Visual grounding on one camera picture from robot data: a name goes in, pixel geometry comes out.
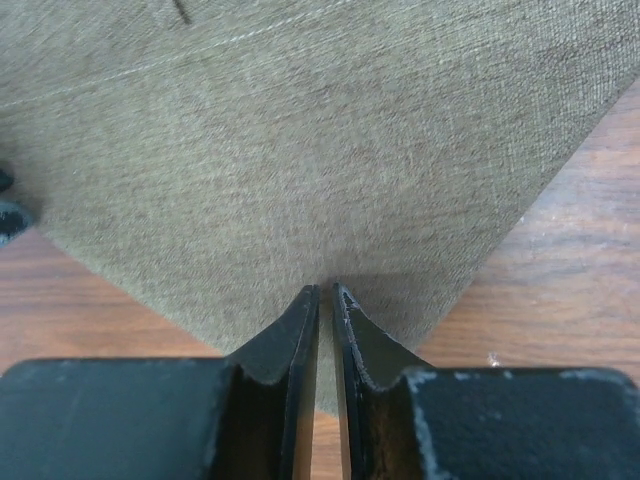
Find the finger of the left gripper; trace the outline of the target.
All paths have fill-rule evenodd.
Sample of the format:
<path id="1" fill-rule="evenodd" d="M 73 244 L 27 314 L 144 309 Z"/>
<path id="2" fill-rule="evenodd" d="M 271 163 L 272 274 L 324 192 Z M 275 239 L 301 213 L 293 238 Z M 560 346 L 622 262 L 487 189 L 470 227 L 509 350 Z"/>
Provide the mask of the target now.
<path id="1" fill-rule="evenodd" d="M 7 246 L 33 226 L 33 216 L 13 200 L 1 198 L 0 245 Z"/>

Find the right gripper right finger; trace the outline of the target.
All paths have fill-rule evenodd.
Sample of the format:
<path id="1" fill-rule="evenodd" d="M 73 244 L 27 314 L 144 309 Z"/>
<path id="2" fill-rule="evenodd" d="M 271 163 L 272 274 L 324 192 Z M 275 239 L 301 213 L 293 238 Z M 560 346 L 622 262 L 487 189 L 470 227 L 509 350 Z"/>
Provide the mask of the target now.
<path id="1" fill-rule="evenodd" d="M 429 364 L 372 322 L 344 285 L 333 285 L 331 299 L 343 477 L 421 479 L 404 371 Z"/>

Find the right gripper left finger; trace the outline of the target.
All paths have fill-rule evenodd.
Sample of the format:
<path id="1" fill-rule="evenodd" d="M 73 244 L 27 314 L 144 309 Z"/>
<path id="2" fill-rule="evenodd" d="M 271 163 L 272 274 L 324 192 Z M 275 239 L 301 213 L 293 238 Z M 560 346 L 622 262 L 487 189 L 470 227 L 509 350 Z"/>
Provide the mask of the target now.
<path id="1" fill-rule="evenodd" d="M 284 313 L 226 357 L 209 479 L 308 479 L 319 345 L 320 288 L 303 287 Z"/>

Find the brown cloth napkin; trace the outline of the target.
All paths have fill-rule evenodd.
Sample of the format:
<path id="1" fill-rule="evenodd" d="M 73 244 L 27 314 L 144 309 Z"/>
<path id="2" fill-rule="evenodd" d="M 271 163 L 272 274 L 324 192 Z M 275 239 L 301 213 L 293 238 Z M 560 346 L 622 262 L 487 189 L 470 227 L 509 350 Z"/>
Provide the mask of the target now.
<path id="1" fill-rule="evenodd" d="M 332 281 L 414 348 L 638 74 L 635 1 L 5 1 L 1 161 L 223 352 Z"/>

